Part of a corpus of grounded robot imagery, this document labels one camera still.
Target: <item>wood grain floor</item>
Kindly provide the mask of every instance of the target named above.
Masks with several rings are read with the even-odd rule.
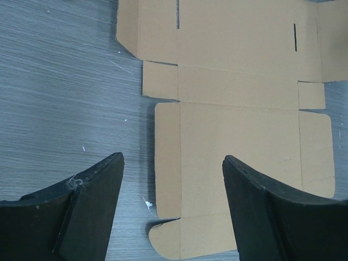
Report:
[[[155,200],[160,100],[141,96],[142,63],[114,39],[116,9],[115,0],[0,0],[0,197],[17,200],[121,151],[125,174],[107,260],[164,260],[148,240],[158,218],[144,201]],[[326,99],[335,197],[348,198],[348,83],[326,84]]]

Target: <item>cardboard flap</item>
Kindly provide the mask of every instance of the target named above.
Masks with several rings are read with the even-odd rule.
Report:
[[[291,2],[296,6],[293,34],[297,56],[297,80],[321,83],[321,61],[316,25],[318,5],[308,0],[291,0]]]
[[[116,38],[141,60],[177,63],[176,24],[176,0],[119,0]]]
[[[348,0],[318,4],[322,81],[348,79]]]
[[[325,89],[323,83],[299,82],[299,108],[325,109]]]
[[[154,226],[148,233],[153,248],[167,259],[176,260],[181,257],[180,222],[181,220],[175,220]]]
[[[155,107],[154,167],[157,215],[160,219],[181,217],[180,133],[180,104],[157,104]]]
[[[153,98],[178,100],[178,66],[144,61],[142,94]]]
[[[237,248],[229,212],[182,218],[152,227],[149,239],[155,250],[168,259],[205,256]]]
[[[142,93],[181,102],[299,109],[296,80],[148,61],[143,65]]]
[[[297,80],[295,2],[180,0],[179,64]]]
[[[335,191],[331,119],[299,112],[303,191],[332,197]]]
[[[119,0],[116,38],[132,55],[138,56],[139,0]]]
[[[228,213],[221,158],[302,188],[299,113],[181,103],[182,217]]]

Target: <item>white speck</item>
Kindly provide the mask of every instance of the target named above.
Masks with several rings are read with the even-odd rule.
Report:
[[[122,70],[124,70],[124,71],[126,71],[126,72],[128,72],[128,73],[130,73],[130,74],[133,74],[132,72],[130,72],[130,71],[128,71],[128,70],[126,70],[125,68],[122,68],[120,65],[118,65],[117,63],[114,63],[113,61],[110,61],[112,64],[114,64],[114,65],[116,65],[118,68],[120,68],[120,69],[122,69]]]
[[[152,203],[150,203],[149,201],[146,201],[144,197],[142,197],[142,199],[145,201],[145,204],[147,205],[147,209],[150,210],[150,207],[152,207]]]

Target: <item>flattened cardboard box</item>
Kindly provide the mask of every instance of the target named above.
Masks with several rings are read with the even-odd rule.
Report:
[[[150,230],[162,256],[236,249],[227,154],[333,196],[331,120],[299,109],[324,108],[321,82],[348,79],[348,0],[120,0],[118,12],[143,94],[180,101],[155,111],[157,214],[180,218]]]

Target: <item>black slot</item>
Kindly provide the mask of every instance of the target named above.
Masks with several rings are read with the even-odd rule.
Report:
[[[176,0],[176,29],[180,29],[180,0]]]
[[[295,52],[297,52],[296,24],[294,24]]]

